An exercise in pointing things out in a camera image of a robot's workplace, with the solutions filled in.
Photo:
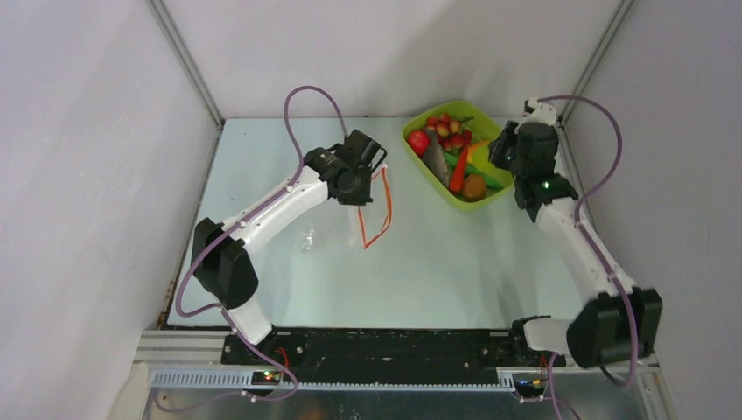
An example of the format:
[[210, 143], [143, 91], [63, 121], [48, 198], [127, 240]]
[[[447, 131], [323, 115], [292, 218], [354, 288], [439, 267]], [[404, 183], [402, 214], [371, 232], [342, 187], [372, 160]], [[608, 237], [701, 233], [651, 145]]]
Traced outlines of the red chili pepper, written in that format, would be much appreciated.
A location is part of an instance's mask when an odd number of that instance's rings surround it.
[[465, 146], [458, 155], [457, 162], [453, 167], [449, 180], [449, 189], [454, 193], [458, 193], [463, 187], [466, 175], [467, 157], [468, 147]]

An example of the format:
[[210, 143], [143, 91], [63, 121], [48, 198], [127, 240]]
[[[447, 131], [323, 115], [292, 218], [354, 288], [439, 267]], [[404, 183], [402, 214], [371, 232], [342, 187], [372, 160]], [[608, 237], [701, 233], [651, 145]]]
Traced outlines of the orange yellow mango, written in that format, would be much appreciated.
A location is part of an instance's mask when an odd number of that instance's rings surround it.
[[489, 160], [489, 141], [478, 141], [473, 142], [468, 145], [468, 159], [471, 161], [475, 160], [484, 160], [488, 162]]

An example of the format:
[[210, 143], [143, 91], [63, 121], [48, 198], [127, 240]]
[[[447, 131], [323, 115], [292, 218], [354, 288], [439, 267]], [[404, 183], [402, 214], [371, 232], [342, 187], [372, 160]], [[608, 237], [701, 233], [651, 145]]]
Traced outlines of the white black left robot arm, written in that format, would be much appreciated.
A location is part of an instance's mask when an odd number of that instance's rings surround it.
[[215, 222], [201, 220], [194, 229], [189, 274], [217, 300], [227, 322], [245, 340], [242, 351], [255, 364], [266, 364], [277, 352], [273, 325], [256, 292], [259, 279], [251, 260], [261, 247], [314, 207], [334, 200], [342, 206], [372, 203], [372, 177], [388, 153], [355, 129], [341, 143], [309, 150], [297, 174], [261, 202]]

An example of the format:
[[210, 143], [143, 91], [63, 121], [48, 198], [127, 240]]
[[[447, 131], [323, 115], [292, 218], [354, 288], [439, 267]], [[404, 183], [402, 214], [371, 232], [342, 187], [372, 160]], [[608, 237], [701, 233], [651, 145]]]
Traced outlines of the green plastic bin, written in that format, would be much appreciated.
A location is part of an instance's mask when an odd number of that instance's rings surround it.
[[[473, 117], [473, 120], [468, 125], [468, 128], [473, 133], [473, 139], [471, 143], [482, 141], [482, 140], [492, 142], [501, 133], [500, 125], [498, 125], [488, 115], [486, 115], [483, 111], [481, 111], [476, 106], [471, 104], [469, 101], [464, 101], [464, 100], [449, 101], [447, 103], [443, 103], [441, 105], [436, 106], [435, 108], [429, 109], [423, 112], [422, 114], [412, 118], [402, 129], [402, 142], [405, 144], [406, 151], [408, 152], [413, 163], [417, 166], [418, 170], [420, 170], [423, 173], [423, 175], [428, 179], [428, 181], [432, 184], [433, 188], [436, 189], [437, 192], [445, 200], [449, 202], [449, 204], [451, 204], [452, 206], [462, 211], [473, 210], [478, 207], [483, 207], [484, 205], [496, 200], [500, 196], [506, 193], [510, 193], [514, 188], [514, 180], [511, 174], [508, 171], [503, 171], [501, 169], [495, 168], [495, 166], [492, 163], [490, 163], [489, 160], [488, 162], [486, 162], [484, 160], [471, 161], [467, 159], [467, 163], [474, 165], [480, 170], [483, 170], [485, 172], [493, 172], [494, 176], [499, 181], [503, 182], [503, 184], [505, 185], [505, 188], [502, 190], [492, 190], [488, 188], [487, 196], [484, 199], [480, 201], [475, 201], [475, 202], [469, 202], [469, 201], [464, 200], [461, 196], [461, 192], [460, 192], [461, 190], [459, 192], [452, 192], [449, 189], [449, 186], [444, 187], [435, 178], [435, 176], [429, 171], [429, 169], [423, 163], [422, 158], [418, 157], [412, 151], [412, 149], [408, 146], [407, 136], [413, 130], [424, 130], [425, 121], [426, 121], [427, 116], [430, 116], [430, 115], [437, 116], [442, 113], [447, 113], [454, 119], [463, 119], [466, 116]], [[447, 151], [447, 152], [458, 156], [461, 150], [454, 150], [454, 151]]]

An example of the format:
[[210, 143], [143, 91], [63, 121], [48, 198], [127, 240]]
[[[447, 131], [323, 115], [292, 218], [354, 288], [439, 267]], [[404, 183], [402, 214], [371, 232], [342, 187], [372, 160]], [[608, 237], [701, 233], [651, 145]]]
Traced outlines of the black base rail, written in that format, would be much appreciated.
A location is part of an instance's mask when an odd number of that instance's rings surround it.
[[508, 329], [277, 327], [256, 347], [299, 381], [478, 381], [506, 368], [546, 368], [551, 356]]

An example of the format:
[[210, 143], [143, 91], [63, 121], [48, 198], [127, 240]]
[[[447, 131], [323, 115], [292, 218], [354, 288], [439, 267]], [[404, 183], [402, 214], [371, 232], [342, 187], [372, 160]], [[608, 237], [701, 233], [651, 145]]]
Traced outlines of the red apple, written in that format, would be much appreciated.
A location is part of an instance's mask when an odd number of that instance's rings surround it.
[[412, 151], [421, 158], [430, 146], [431, 140], [426, 131], [416, 129], [408, 134], [407, 144]]

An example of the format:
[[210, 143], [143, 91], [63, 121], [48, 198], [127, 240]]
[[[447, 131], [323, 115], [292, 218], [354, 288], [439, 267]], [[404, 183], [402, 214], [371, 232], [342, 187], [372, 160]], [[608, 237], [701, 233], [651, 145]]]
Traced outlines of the red cherry bunch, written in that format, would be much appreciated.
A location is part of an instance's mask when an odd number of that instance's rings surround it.
[[447, 113], [428, 115], [424, 127], [437, 135], [444, 151], [459, 151], [473, 140], [473, 133], [468, 128], [472, 120], [472, 116], [454, 119]]

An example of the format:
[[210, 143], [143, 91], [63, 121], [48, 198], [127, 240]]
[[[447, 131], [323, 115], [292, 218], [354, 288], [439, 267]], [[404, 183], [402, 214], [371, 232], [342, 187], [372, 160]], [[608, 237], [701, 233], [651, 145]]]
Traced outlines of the dark grey fish toy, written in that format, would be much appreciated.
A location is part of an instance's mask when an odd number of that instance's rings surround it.
[[422, 161], [435, 178], [444, 187], [447, 187], [450, 180], [450, 170], [445, 161], [444, 150], [438, 140], [438, 133], [432, 129], [424, 129], [423, 133], [428, 136], [429, 145], [423, 152]]

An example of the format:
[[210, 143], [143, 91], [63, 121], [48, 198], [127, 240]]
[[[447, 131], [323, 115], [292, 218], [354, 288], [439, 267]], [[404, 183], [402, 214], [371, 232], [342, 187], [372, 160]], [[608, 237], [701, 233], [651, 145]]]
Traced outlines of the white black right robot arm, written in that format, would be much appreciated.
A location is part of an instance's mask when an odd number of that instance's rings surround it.
[[578, 192], [556, 171], [558, 134], [545, 122], [510, 120], [489, 145], [489, 161], [509, 172], [516, 205], [556, 246], [582, 299], [573, 320], [547, 316], [514, 322], [514, 362], [530, 366], [544, 352], [570, 356], [581, 368], [648, 357], [663, 302], [623, 271], [578, 209]]

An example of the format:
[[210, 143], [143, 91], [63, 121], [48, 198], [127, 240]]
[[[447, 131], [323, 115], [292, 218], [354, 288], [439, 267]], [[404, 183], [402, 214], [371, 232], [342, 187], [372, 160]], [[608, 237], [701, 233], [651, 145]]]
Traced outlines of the green cucumber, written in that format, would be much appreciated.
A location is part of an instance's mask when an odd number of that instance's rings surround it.
[[[453, 174], [453, 171], [455, 170], [459, 162], [459, 156], [453, 155], [447, 151], [445, 151], [443, 155], [444, 155], [444, 161], [450, 168], [450, 174]], [[489, 189], [502, 190], [505, 188], [505, 185], [503, 184], [503, 182], [499, 181], [494, 176], [493, 172], [480, 170], [473, 164], [467, 163], [465, 166], [465, 175], [468, 176], [472, 174], [481, 176], [485, 180], [485, 183]]]

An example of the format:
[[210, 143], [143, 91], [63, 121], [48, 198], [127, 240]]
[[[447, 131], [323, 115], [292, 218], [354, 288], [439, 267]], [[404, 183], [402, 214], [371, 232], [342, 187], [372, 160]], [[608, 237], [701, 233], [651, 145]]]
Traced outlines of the clear zip bag orange zipper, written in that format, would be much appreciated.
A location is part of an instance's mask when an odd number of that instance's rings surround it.
[[330, 249], [368, 249], [389, 230], [393, 195], [389, 166], [371, 177], [373, 201], [364, 206], [342, 206], [331, 200], [314, 207], [300, 219], [298, 246], [305, 252]]

